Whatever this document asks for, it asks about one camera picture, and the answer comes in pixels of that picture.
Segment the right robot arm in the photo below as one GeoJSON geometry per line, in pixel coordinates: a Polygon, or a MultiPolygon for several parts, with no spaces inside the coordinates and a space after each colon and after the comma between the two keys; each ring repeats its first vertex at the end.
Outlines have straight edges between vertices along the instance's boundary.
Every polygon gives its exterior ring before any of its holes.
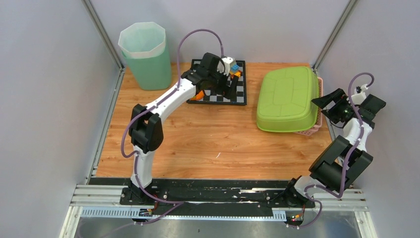
{"type": "Polygon", "coordinates": [[[309,176],[289,181],[282,194],[289,207],[302,206],[315,193],[326,191],[340,198],[344,190],[372,163],[366,141],[373,131],[376,114],[386,102],[363,91],[348,97],[343,89],[312,99],[312,103],[333,123],[343,122],[343,135],[337,136],[310,166],[309,176]]]}

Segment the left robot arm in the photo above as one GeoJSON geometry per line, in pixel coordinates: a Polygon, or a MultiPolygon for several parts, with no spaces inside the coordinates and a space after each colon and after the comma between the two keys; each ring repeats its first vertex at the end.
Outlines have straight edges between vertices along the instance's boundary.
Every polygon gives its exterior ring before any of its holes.
{"type": "Polygon", "coordinates": [[[133,108],[131,121],[123,134],[130,136],[133,152],[123,153],[123,156],[134,157],[129,189],[138,204],[148,204],[151,199],[160,201],[147,187],[153,180],[153,159],[164,139],[162,126],[165,120],[202,91],[211,90],[227,99],[235,98],[241,76],[235,58],[205,53],[199,63],[191,65],[179,76],[177,83],[159,98],[145,106],[137,104],[133,108]]]}

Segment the pink perforated plastic basket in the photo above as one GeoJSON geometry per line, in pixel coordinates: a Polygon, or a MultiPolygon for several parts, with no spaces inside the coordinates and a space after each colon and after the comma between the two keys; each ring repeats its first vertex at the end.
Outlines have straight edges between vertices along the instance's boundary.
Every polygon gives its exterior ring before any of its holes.
{"type": "MultiPolygon", "coordinates": [[[[321,77],[318,77],[318,87],[319,87],[319,96],[322,97],[323,96],[323,79],[321,77]]],[[[321,109],[318,108],[317,121],[313,125],[313,127],[307,130],[297,131],[294,133],[299,134],[299,135],[305,135],[305,136],[313,135],[314,133],[318,132],[318,130],[322,127],[322,120],[323,120],[322,118],[323,118],[323,114],[321,112],[321,109]]]]}

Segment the large green plastic container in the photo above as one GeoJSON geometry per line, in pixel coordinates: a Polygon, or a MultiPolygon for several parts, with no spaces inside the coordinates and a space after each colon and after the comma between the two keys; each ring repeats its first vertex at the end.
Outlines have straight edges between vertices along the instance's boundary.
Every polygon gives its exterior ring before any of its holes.
{"type": "Polygon", "coordinates": [[[313,128],[318,107],[318,78],[307,66],[294,66],[268,72],[258,98],[256,124],[262,131],[299,132],[313,128]]]}

